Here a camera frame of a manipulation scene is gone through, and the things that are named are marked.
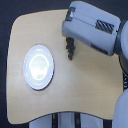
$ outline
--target round plate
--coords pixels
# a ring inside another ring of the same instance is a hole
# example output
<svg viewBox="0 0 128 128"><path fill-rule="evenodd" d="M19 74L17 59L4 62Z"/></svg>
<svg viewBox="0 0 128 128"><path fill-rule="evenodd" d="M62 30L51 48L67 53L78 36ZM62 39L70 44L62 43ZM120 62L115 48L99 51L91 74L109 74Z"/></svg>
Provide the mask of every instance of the round plate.
<svg viewBox="0 0 128 128"><path fill-rule="evenodd" d="M45 88L52 79L53 70L53 57L46 47L36 45L28 51L23 72L30 87L36 90Z"/></svg>

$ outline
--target table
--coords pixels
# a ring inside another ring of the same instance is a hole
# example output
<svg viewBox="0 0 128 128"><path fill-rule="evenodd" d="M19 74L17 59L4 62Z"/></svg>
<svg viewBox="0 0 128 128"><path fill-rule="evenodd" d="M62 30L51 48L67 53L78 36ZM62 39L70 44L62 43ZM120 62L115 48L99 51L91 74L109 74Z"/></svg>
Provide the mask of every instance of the table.
<svg viewBox="0 0 128 128"><path fill-rule="evenodd" d="M116 100L123 92L118 57L108 57L75 41L76 50L70 61L61 35L66 12L28 14L13 24L7 61L7 116L11 124L62 111L113 117ZM41 91L30 88L23 75L24 58L38 44L50 50L55 62L53 79Z"/></svg>

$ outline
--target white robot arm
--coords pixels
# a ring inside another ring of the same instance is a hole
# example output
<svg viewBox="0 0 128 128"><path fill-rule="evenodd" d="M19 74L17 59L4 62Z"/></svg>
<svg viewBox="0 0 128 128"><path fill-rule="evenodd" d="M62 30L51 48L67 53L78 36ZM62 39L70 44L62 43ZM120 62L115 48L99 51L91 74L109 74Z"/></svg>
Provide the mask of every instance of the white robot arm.
<svg viewBox="0 0 128 128"><path fill-rule="evenodd" d="M74 39L108 56L116 53L128 75L128 21L81 1L71 3L62 23L69 59L74 54Z"/></svg>

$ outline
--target tabletop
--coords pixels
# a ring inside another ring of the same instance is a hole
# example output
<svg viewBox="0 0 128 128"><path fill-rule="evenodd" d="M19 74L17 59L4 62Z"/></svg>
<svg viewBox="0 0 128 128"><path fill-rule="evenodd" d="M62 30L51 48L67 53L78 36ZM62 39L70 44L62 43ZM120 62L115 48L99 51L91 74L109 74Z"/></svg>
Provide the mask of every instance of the tabletop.
<svg viewBox="0 0 128 128"><path fill-rule="evenodd" d="M7 116L12 124L62 111L113 117L116 100L123 92L118 56L108 57L75 41L76 50L70 61L61 35L66 12L28 14L13 24L7 61ZM50 50L55 63L53 79L41 91L30 88L23 74L25 56L38 44Z"/></svg>

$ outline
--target black background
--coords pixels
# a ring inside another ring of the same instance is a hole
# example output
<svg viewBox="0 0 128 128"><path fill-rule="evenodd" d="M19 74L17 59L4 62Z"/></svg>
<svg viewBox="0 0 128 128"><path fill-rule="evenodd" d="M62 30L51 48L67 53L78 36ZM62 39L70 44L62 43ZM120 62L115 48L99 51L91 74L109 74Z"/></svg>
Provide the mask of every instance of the black background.
<svg viewBox="0 0 128 128"><path fill-rule="evenodd" d="M6 67L12 24L20 15L54 9L67 9L72 0L0 0L0 128L28 128L11 125L7 119ZM128 19L127 0L84 0L121 19Z"/></svg>

